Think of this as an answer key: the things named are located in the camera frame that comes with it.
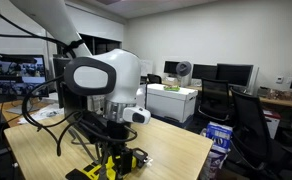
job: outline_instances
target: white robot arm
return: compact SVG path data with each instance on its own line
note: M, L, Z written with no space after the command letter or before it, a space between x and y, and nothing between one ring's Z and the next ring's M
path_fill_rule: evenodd
M70 44L81 39L63 0L10 1L57 40ZM136 106L140 78L140 61L136 55L115 49L92 56L85 44L73 51L78 58L66 66L65 82L74 93L86 96L107 93L104 108L107 120L149 122L150 112Z

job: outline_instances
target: blue box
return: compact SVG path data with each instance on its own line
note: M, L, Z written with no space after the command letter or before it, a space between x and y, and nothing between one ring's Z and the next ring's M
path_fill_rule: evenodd
M227 152L230 146L230 138L233 128L210 122L207 125L206 137L214 141L214 145Z

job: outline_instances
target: floor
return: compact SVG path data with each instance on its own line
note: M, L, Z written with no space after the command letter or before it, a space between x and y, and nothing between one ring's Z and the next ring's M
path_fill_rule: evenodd
M5 137L3 136L2 131L3 129L7 128L7 125L3 122L4 119L3 117L0 117L0 149L7 148L7 144L5 142ZM203 128L205 128L208 124L208 120L204 120L200 118L199 116L194 116L193 121L188 125L186 130L191 131L193 133L199 134ZM12 154L6 154L0 157L0 180L20 180L23 179L21 172L19 171L18 168L13 168L12 164L14 163L13 161L13 156ZM240 176L234 177L234 173L229 173L228 170L223 170L225 173L223 173L223 176L218 178L218 179L238 179L241 180ZM289 179L292 180L292 172L290 171L282 171L281 176L283 179Z

